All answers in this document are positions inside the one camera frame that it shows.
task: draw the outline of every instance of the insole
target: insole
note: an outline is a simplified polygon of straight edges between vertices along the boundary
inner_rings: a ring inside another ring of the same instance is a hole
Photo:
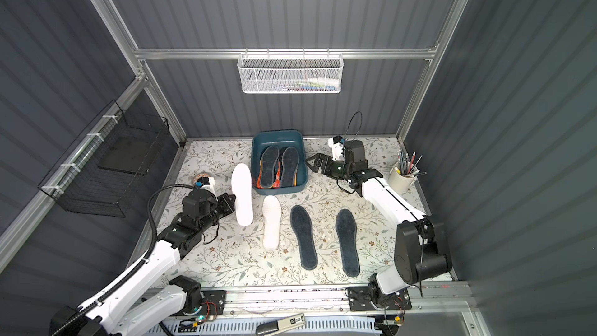
[[[280,241],[280,219],[282,207],[276,196],[270,195],[263,199],[263,247],[266,250],[275,250]]]
[[[340,240],[342,269],[354,278],[361,272],[359,255],[356,251],[356,222],[348,209],[342,209],[336,217],[336,232]]]
[[[278,156],[280,149],[277,146],[269,146],[265,148],[261,155],[259,177],[257,178],[257,186],[260,189],[270,189],[276,181],[276,173],[278,171]]]
[[[253,204],[251,197],[251,171],[243,163],[236,165],[232,172],[232,193],[236,196],[234,209],[236,221],[241,226],[253,223]]]
[[[302,206],[295,205],[290,210],[290,226],[297,236],[301,265],[305,270],[313,270],[317,266],[313,226],[309,214]]]
[[[288,147],[282,153],[282,175],[280,187],[294,187],[297,185],[297,169],[299,168],[299,151],[295,147]]]

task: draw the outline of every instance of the white robotic arm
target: white robotic arm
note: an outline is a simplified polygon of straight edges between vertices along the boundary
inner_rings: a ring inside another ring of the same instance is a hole
[[[370,169],[361,141],[347,141],[338,136],[331,138],[328,144],[334,157],[317,153],[307,159],[307,166],[314,172],[321,169],[321,173],[335,179],[344,192],[356,192],[367,199],[380,210],[390,226],[396,226],[394,262],[377,273],[372,284],[389,295],[449,272],[452,262],[443,223],[410,205],[390,188],[379,171]],[[339,180],[347,181],[352,192],[342,188]]]
[[[205,177],[200,181],[201,188],[170,185],[160,189],[185,187],[192,191],[183,198],[182,213],[160,235],[153,236],[153,241],[157,241],[150,255],[146,253],[139,258],[77,309],[65,306],[58,311],[50,321],[50,335],[138,336],[181,310],[189,316],[197,316],[198,323],[206,321],[205,316],[200,315],[202,310],[208,310],[202,306],[201,286],[185,276],[170,280],[160,293],[130,310],[155,280],[202,241],[204,230],[234,212],[234,195],[225,193],[216,198],[211,192],[213,188],[209,188],[210,179]]]

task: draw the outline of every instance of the pencil holder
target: pencil holder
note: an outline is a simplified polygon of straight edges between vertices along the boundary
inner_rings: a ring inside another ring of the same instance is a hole
[[[392,169],[390,170],[390,177],[387,180],[387,183],[392,187],[396,193],[402,196],[408,188],[413,185],[413,183],[417,180],[416,176],[403,176],[398,173],[398,162],[396,162]]]

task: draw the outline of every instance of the black cable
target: black cable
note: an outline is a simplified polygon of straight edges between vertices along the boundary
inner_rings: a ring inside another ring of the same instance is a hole
[[[424,232],[425,225],[421,227],[421,262],[419,263],[419,293],[421,293],[421,298],[423,297],[423,247],[425,244],[425,236],[423,236]]]
[[[352,192],[348,192],[347,190],[343,189],[342,186],[340,185],[339,179],[336,179],[336,185],[338,186],[338,188],[344,192],[346,192],[347,194],[353,194],[356,190],[353,190]]]
[[[356,136],[359,135],[359,131],[361,131],[361,127],[363,126],[363,114],[362,112],[359,110],[357,111],[355,114],[352,115],[352,118],[350,119],[350,121],[348,121],[348,126],[346,127],[346,131],[344,132],[344,137],[346,138],[346,134],[348,134],[348,129],[350,128],[350,124],[352,123],[352,120],[354,119],[354,116],[356,116],[357,114],[361,115],[361,124],[359,124],[359,129],[356,131],[356,134],[354,135],[354,138],[352,138],[352,140],[356,139]]]
[[[203,235],[203,245],[210,244],[211,242],[213,242],[214,240],[216,240],[218,238],[218,234],[220,233],[220,218],[218,218],[217,212],[215,212],[214,214],[211,215],[211,225],[215,226],[215,223],[218,223],[218,228],[215,229],[215,236],[212,240],[205,242],[205,234],[203,233],[203,229],[201,230],[201,234]]]
[[[160,188],[159,190],[155,191],[149,197],[149,200],[147,200],[147,220],[149,221],[149,227],[151,227],[151,243],[149,244],[149,248],[147,249],[147,252],[145,253],[145,256],[143,256],[144,259],[142,259],[141,261],[139,261],[131,269],[131,271],[129,271],[126,275],[124,275],[124,277],[121,280],[118,280],[118,283],[116,283],[114,286],[112,286],[110,289],[108,289],[103,295],[99,296],[98,299],[95,302],[92,302],[91,304],[87,305],[87,307],[79,310],[79,312],[76,315],[72,316],[63,325],[61,325],[54,333],[52,333],[51,336],[57,336],[57,335],[61,334],[72,323],[78,321],[80,318],[84,317],[85,314],[89,313],[92,309],[94,309],[98,305],[98,303],[104,302],[105,299],[107,299],[110,295],[112,295],[118,288],[122,287],[123,284],[127,282],[127,280],[129,280],[133,275],[135,275],[139,271],[139,269],[141,269],[141,267],[144,264],[146,264],[146,262],[147,262],[146,260],[149,259],[149,257],[152,255],[153,248],[155,247],[155,244],[158,241],[158,230],[157,230],[157,228],[155,226],[155,221],[153,220],[153,215],[151,214],[151,201],[161,191],[165,191],[165,190],[173,189],[173,188],[177,188],[177,187],[181,187],[181,188],[184,188],[184,189],[195,190],[195,187],[193,187],[192,185],[188,185],[188,184],[171,184],[171,185],[166,185],[166,186]]]
[[[158,326],[162,329],[162,331],[166,334],[166,336],[174,336],[172,332],[166,327],[163,322],[158,323]]]

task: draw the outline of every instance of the gray corrugated wall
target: gray corrugated wall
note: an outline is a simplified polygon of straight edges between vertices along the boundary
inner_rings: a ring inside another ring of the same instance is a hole
[[[88,0],[0,0],[0,233],[133,77]]]
[[[452,0],[114,0],[140,48],[428,48]],[[424,61],[347,61],[338,95],[246,95],[231,61],[151,61],[190,137],[398,129]]]
[[[361,133],[395,133],[425,61],[345,61],[342,91],[324,96],[243,93],[235,61],[149,65],[190,137],[237,137],[283,129],[343,134],[357,110]]]
[[[0,0],[0,233],[133,77],[88,0]],[[130,109],[156,114],[144,93]],[[170,139],[154,164],[137,215],[50,210],[0,273],[0,334],[47,335],[56,310],[77,306],[124,269],[145,225],[145,199],[164,182],[176,147]]]
[[[494,335],[597,327],[597,0],[472,0],[407,136]]]
[[[424,48],[451,0],[114,0],[141,48]]]

